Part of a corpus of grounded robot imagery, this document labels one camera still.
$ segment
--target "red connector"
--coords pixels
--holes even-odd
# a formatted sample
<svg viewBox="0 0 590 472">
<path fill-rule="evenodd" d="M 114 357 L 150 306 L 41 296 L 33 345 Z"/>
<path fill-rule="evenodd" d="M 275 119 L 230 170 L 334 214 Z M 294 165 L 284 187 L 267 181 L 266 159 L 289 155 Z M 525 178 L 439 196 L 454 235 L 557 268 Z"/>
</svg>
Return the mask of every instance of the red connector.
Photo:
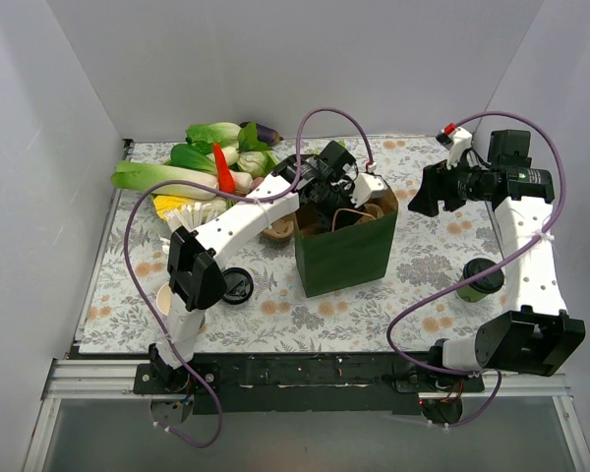
<svg viewBox="0 0 590 472">
<path fill-rule="evenodd" d="M 445 128 L 443 128 L 443 132 L 446 133 L 447 135 L 451 135 L 452 132 L 456 130 L 456 125 L 454 123 L 450 123 L 448 126 L 446 126 Z"/>
</svg>

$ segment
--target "leafy green vegetable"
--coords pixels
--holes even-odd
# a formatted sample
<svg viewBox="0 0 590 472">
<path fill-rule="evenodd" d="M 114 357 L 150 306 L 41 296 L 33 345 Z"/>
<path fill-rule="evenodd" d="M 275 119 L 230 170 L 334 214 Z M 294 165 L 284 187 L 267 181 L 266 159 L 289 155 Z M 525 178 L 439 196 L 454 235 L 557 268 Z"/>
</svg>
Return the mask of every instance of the leafy green vegetable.
<svg viewBox="0 0 590 472">
<path fill-rule="evenodd" d="M 197 141 L 190 145 L 196 152 L 200 152 L 203 155 L 208 155 L 212 152 L 212 143 L 204 143 L 203 141 Z"/>
<path fill-rule="evenodd" d="M 170 151 L 170 165 L 216 175 L 216 164 L 190 145 L 176 145 Z"/>
<path fill-rule="evenodd" d="M 249 172 L 252 177 L 266 177 L 277 164 L 277 160 L 268 150 L 243 152 L 238 158 L 238 167 L 243 172 Z"/>
<path fill-rule="evenodd" d="M 202 184 L 211 189 L 218 188 L 218 181 L 213 175 L 196 170 L 182 169 L 172 165 L 146 164 L 121 160 L 116 164 L 116 172 L 111 176 L 111 183 L 119 189 L 131 189 L 144 192 L 155 184 L 167 180 L 185 180 Z M 186 185 L 166 185 L 155 191 L 160 195 L 188 197 L 196 200 L 210 200 L 212 192 L 196 189 Z"/>
<path fill-rule="evenodd" d="M 186 130 L 186 135 L 192 141 L 193 146 L 196 146 L 198 142 L 204 142 L 218 143 L 224 148 L 231 146 L 238 139 L 240 130 L 240 126 L 235 123 L 213 123 L 211 125 L 192 125 Z"/>
<path fill-rule="evenodd" d="M 247 152 L 251 150 L 270 150 L 267 143 L 258 140 L 258 128 L 256 123 L 251 122 L 238 133 L 238 150 Z"/>
</svg>

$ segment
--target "black cup lid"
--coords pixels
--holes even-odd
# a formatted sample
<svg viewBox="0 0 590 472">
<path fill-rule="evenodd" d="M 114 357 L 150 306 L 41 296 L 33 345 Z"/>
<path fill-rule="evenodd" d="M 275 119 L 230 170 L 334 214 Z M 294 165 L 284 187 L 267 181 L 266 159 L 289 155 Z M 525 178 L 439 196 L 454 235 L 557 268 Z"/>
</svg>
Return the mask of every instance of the black cup lid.
<svg viewBox="0 0 590 472">
<path fill-rule="evenodd" d="M 222 299 L 230 305 L 246 302 L 254 293 L 254 279 L 243 268 L 231 267 L 223 272 L 227 290 Z"/>
<path fill-rule="evenodd" d="M 476 275 L 477 273 L 495 265 L 496 263 L 490 261 L 489 259 L 473 259 L 463 268 L 463 278 L 470 278 L 472 275 Z M 502 270 L 499 269 L 487 277 L 483 277 L 478 279 L 476 282 L 472 282 L 470 286 L 477 292 L 491 294 L 501 290 L 503 284 L 504 274 L 502 273 Z"/>
</svg>

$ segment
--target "white wall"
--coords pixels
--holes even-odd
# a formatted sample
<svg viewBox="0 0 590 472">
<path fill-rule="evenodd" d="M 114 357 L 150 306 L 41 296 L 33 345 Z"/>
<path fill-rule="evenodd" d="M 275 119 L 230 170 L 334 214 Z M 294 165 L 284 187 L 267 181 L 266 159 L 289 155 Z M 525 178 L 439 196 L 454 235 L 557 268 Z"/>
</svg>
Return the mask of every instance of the white wall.
<svg viewBox="0 0 590 472">
<path fill-rule="evenodd" d="M 43 0 L 0 0 L 0 471 L 70 346 L 122 142 Z"/>
<path fill-rule="evenodd" d="M 213 121 L 292 136 L 321 105 L 370 133 L 433 133 L 485 109 L 542 0 L 48 3 L 120 134 L 160 141 Z"/>
<path fill-rule="evenodd" d="M 566 371 L 590 446 L 590 0 L 544 3 L 489 109 L 532 118 L 550 132 L 563 157 L 568 193 L 555 227 L 556 264 L 570 315 L 586 322 L 586 340 Z M 490 131 L 507 127 L 516 125 L 483 120 L 483 150 Z M 534 165 L 555 169 L 541 139 L 532 140 Z"/>
</svg>

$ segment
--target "green paper bag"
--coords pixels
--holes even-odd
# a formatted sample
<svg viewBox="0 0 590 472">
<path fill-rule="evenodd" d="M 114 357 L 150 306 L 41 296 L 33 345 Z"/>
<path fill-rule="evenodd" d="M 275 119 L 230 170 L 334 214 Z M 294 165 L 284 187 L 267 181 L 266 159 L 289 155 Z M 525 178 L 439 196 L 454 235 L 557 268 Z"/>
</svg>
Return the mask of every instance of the green paper bag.
<svg viewBox="0 0 590 472">
<path fill-rule="evenodd" d="M 391 190 L 368 203 L 383 216 L 322 233 L 313 204 L 295 213 L 295 260 L 306 296 L 383 278 L 397 219 L 397 199 Z"/>
</svg>

